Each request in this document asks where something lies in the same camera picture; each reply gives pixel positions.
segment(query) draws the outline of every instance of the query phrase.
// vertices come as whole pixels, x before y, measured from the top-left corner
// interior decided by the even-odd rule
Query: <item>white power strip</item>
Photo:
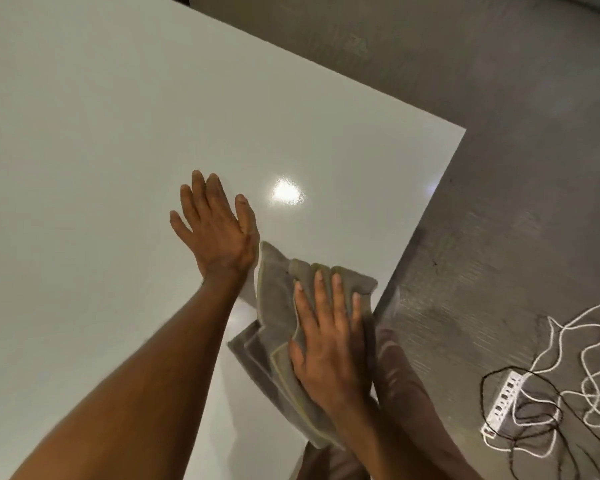
[[[522,386],[522,375],[511,371],[504,381],[504,385],[498,393],[496,400],[487,415],[487,421],[480,428],[480,432],[483,436],[494,439],[497,436],[497,432],[500,430],[504,419],[507,417],[508,412],[511,409],[511,405],[515,400],[516,396],[520,392]]]

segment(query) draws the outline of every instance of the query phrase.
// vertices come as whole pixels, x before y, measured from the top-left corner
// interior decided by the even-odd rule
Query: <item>hand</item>
[[[306,336],[306,355],[298,344],[289,342],[289,356],[296,376],[307,394],[334,421],[350,411],[365,407],[368,382],[353,354],[355,341],[363,341],[360,295],[353,295],[351,322],[347,316],[342,278],[332,277],[331,306],[320,271],[315,274],[315,306],[317,319],[307,301],[300,282],[294,297],[298,317]]]
[[[203,278],[216,271],[238,272],[246,276],[258,257],[260,234],[249,202],[242,194],[235,198],[234,217],[215,173],[207,183],[198,170],[191,176],[191,187],[180,187],[182,213],[191,229],[175,210],[170,212],[171,227],[192,250]]]

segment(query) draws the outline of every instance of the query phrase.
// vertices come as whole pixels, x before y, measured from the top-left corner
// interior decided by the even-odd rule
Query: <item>tangled cable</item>
[[[529,369],[524,369],[521,367],[505,367],[498,371],[493,371],[493,372],[488,373],[480,381],[480,399],[481,399],[480,407],[481,407],[481,411],[482,411],[482,417],[486,422],[486,416],[484,413],[484,400],[483,400],[483,387],[484,387],[485,380],[488,379],[488,377],[493,376],[494,374],[498,374],[500,372],[511,370],[511,369],[524,372],[522,379],[521,379],[520,392],[515,396],[514,402],[509,411],[509,414],[510,414],[514,424],[516,426],[519,426],[520,428],[522,428],[522,432],[518,436],[507,436],[507,435],[503,435],[503,434],[495,431],[495,433],[499,437],[512,441],[512,445],[510,448],[501,448],[501,447],[494,446],[489,443],[487,436],[485,434],[482,435],[482,439],[483,439],[484,443],[489,448],[492,448],[497,451],[509,453],[509,468],[510,468],[511,473],[514,476],[514,478],[518,478],[516,476],[516,474],[514,472],[514,468],[513,468],[513,454],[515,451],[523,451],[523,452],[526,452],[529,455],[534,456],[536,458],[547,458],[553,452],[553,449],[555,447],[555,444],[556,444],[558,438],[561,439],[562,444],[564,445],[565,450],[567,451],[567,453],[571,459],[571,462],[574,465],[574,468],[576,471],[575,477],[580,478],[580,471],[579,471],[577,462],[573,456],[573,453],[569,447],[569,442],[568,442],[567,438],[565,437],[565,435],[560,430],[560,423],[562,422],[562,418],[564,417],[564,412],[563,412],[561,406],[565,406],[570,412],[572,412],[572,414],[574,414],[574,416],[576,416],[576,418],[579,421],[581,421],[590,430],[590,432],[598,439],[598,441],[600,441],[600,437],[598,435],[596,435],[594,432],[594,429],[600,428],[600,385],[596,381],[596,377],[600,376],[600,370],[592,372],[586,361],[587,353],[594,348],[600,347],[600,340],[593,345],[585,347],[580,352],[580,363],[582,365],[582,368],[585,371],[585,377],[582,380],[582,382],[580,383],[580,391],[574,391],[574,390],[560,391],[556,386],[554,386],[554,384],[552,384],[551,381],[549,381],[548,379],[546,379],[545,377],[543,377],[541,375],[541,374],[546,374],[546,373],[549,373],[549,372],[555,370],[560,365],[560,363],[562,361],[562,357],[563,357],[562,339],[563,339],[563,335],[565,332],[567,332],[569,330],[577,330],[577,329],[586,328],[586,327],[600,328],[600,324],[597,324],[597,323],[578,324],[578,322],[581,321],[584,317],[586,317],[588,314],[592,313],[593,311],[595,311],[599,308],[600,308],[600,305],[593,306],[592,308],[589,308],[588,310],[584,311],[583,313],[581,313],[580,315],[578,315],[576,318],[572,319],[570,322],[566,323],[565,325],[561,325],[555,319],[553,319],[551,317],[547,317],[547,320],[549,322],[550,329],[551,329],[549,345],[542,353],[540,353],[536,357],[536,359],[533,361],[533,363],[531,364],[531,367]],[[552,350],[553,344],[556,340],[556,335],[557,335],[557,341],[558,341],[558,355],[557,355],[555,361],[553,362],[553,364],[551,364],[551,366],[549,366],[545,369],[542,369],[542,370],[537,370],[536,369],[537,364],[540,362],[542,357],[544,357],[545,354],[547,354],[548,352],[550,352]],[[537,378],[543,380],[545,383],[549,384],[552,387],[552,389],[555,391],[557,398],[556,399],[544,399],[541,397],[531,395],[527,391],[525,391],[525,389],[524,389],[525,382],[531,376],[537,377]],[[521,395],[524,396],[524,398],[526,398],[527,402],[523,403],[522,405],[519,405],[519,398]],[[584,413],[584,416],[582,418],[580,418],[580,416],[578,416],[576,414],[576,412],[570,407],[570,405],[564,400],[565,396],[567,396],[567,395],[576,395],[576,396],[583,397],[586,400],[586,402],[588,403],[589,408]],[[520,416],[520,412],[524,408],[528,407],[531,404],[549,404],[550,407],[552,407],[552,409],[553,409],[553,413],[551,413],[551,414],[541,413],[541,414],[527,416],[527,417]],[[598,421],[592,420],[594,415],[597,415],[597,417],[599,418]],[[540,431],[537,431],[535,433],[530,433],[530,434],[526,435],[525,432],[528,431],[529,428],[532,428],[532,427],[541,427],[541,428],[544,427],[544,428],[542,428]],[[551,441],[549,443],[549,446],[547,447],[547,449],[544,452],[536,452],[536,451],[528,449],[528,447],[518,446],[518,443],[521,440],[535,438],[535,437],[543,436],[543,435],[547,435],[547,434],[551,434]],[[593,465],[595,466],[597,471],[600,473],[600,468],[597,466],[597,464],[595,464],[591,455],[587,451],[585,451],[581,446],[578,445],[578,448],[580,448],[585,453],[585,455],[591,460],[591,462],[593,463]],[[559,477],[561,477],[561,464],[559,464]]]

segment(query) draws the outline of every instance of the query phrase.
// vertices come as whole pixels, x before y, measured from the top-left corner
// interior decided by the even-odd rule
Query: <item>folded cloth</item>
[[[371,293],[375,279],[343,267],[328,268],[298,259],[289,260],[270,243],[262,243],[262,259],[258,273],[256,311],[259,329],[252,324],[230,343],[238,361],[247,370],[269,400],[278,410],[311,441],[321,448],[328,444],[341,446],[333,423],[327,414],[307,395],[296,379],[288,354],[289,338],[306,350],[306,341],[300,327],[294,302],[294,282],[300,281],[304,292],[315,309],[313,277],[320,269],[328,297],[331,300],[331,275],[339,273],[345,292],[347,312],[351,316],[352,294],[361,296],[361,311],[365,328],[365,341],[370,343],[375,329],[371,311]],[[368,347],[367,363],[371,364],[373,347]]]

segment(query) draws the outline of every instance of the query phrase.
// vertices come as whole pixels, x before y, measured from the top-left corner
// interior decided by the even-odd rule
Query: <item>forearm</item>
[[[243,281],[235,273],[209,274],[173,318],[49,433],[14,480],[181,478]]]
[[[450,480],[370,399],[342,411],[334,423],[376,480]]]

